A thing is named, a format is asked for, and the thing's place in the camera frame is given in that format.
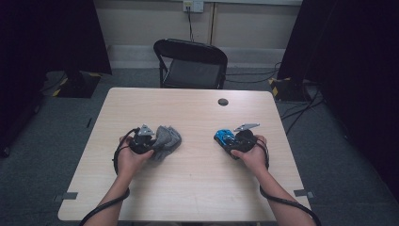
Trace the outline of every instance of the person's arm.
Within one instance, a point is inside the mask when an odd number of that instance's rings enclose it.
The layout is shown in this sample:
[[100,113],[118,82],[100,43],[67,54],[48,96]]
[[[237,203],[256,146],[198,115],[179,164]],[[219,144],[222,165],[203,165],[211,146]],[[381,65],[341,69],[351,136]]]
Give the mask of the person's arm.
[[[256,137],[266,143],[263,136]],[[233,150],[231,153],[245,162],[246,166],[258,179],[259,184],[266,194],[296,202],[296,200],[286,190],[284,190],[284,188],[282,188],[269,173],[265,166],[264,152],[258,145],[255,145],[252,150],[247,153],[242,153],[237,150]],[[268,202],[279,225],[315,225],[313,219],[307,213],[298,208],[270,200],[268,200]]]
[[[118,176],[115,179],[114,184],[109,188],[108,192],[100,201],[99,205],[115,200],[116,198],[121,197],[123,194],[125,194],[134,175],[138,172],[141,165],[153,154],[153,150],[144,154],[134,153],[129,148],[130,139],[131,137],[127,137],[121,146],[122,149],[118,156]],[[85,223],[85,226],[117,225],[121,207],[122,202],[111,205],[110,207],[100,211],[99,213],[91,217]]]

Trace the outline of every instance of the chair seat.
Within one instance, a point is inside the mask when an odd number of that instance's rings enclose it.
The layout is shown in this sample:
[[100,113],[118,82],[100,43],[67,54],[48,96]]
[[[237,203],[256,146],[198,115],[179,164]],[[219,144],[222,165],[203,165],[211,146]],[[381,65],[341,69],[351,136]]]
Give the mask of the chair seat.
[[171,88],[217,89],[222,66],[174,59],[164,80]]

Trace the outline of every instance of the white wall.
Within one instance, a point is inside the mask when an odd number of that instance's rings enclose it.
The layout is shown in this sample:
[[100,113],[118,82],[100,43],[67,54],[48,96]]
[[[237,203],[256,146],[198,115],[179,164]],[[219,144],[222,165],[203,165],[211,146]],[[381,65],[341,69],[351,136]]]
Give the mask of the white wall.
[[[225,49],[230,55],[227,54],[229,59],[256,61],[264,55],[270,61],[266,63],[267,66],[281,60],[299,12],[300,1],[226,2],[205,2],[203,13],[191,13],[194,40]],[[118,46],[121,45],[129,45],[131,50],[132,46],[139,46],[140,51],[149,52],[140,57],[153,57],[150,51],[157,40],[190,39],[188,17],[183,12],[182,1],[96,0],[95,5],[105,44],[114,46],[113,50],[120,51]],[[251,59],[253,52],[256,52],[256,56]],[[250,63],[257,66],[264,64],[264,60],[252,61]]]

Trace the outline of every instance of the wooden tabletop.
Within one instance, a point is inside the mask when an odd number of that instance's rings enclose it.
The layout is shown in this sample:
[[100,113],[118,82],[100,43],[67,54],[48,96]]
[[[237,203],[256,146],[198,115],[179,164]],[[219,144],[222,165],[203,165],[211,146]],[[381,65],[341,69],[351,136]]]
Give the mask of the wooden tabletop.
[[[228,105],[218,104],[224,98]],[[303,189],[274,99],[266,91],[201,89],[109,90],[58,217],[80,220],[96,207],[116,178],[113,154],[119,138],[147,124],[172,126],[182,145],[163,162],[147,161],[130,184],[120,220],[268,221],[275,220],[259,184],[241,160],[233,160],[214,141],[219,129],[260,123],[270,172],[293,196]],[[306,197],[296,197],[310,207]]]

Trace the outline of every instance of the forearm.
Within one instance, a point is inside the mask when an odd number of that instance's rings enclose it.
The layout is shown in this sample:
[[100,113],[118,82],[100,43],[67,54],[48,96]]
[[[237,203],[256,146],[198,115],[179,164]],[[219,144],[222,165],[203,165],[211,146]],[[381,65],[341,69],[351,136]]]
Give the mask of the forearm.
[[[266,194],[284,200],[297,202],[287,191],[285,191],[284,188],[280,186],[266,168],[258,169],[254,173]],[[274,201],[269,201],[269,204],[280,226],[315,225],[311,217],[298,208]]]
[[[132,178],[129,176],[118,176],[114,184],[109,188],[108,192],[105,194],[105,196],[98,205],[100,206],[104,203],[110,202],[118,197],[123,196],[128,189],[131,180]],[[104,210],[91,217],[86,222],[85,226],[117,225],[121,207],[122,202],[118,202],[114,205],[109,206],[108,208],[105,208]]]

